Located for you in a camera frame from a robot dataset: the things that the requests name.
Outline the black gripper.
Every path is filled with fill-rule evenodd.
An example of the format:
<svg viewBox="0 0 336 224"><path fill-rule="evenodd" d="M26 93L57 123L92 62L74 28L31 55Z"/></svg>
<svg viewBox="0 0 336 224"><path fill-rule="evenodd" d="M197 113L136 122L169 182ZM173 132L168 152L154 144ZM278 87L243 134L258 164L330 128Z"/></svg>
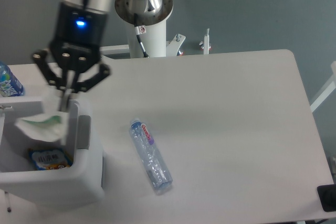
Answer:
<svg viewBox="0 0 336 224"><path fill-rule="evenodd" d="M92 77L79 81L81 73L88 71L101 59L100 46L108 14L91 9L82 9L64 2L59 5L57 25L49 49L61 69L57 76L47 62L48 49L37 50L32 60L50 86L61 92L60 112L68 112L69 100L73 94L87 92L111 75L110 67L98 64L98 72ZM74 71L68 84L69 70Z"/></svg>

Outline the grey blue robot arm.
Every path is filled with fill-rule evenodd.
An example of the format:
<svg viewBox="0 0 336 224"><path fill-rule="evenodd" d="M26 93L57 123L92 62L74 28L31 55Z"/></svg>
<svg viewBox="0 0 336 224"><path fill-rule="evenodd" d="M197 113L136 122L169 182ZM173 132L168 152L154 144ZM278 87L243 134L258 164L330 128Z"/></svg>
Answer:
<svg viewBox="0 0 336 224"><path fill-rule="evenodd" d="M68 110L73 94L87 92L111 70L101 60L101 41L112 0L61 0L54 36L32 58L56 93L43 98L46 112ZM122 0L120 11L133 27L152 25L163 0Z"/></svg>

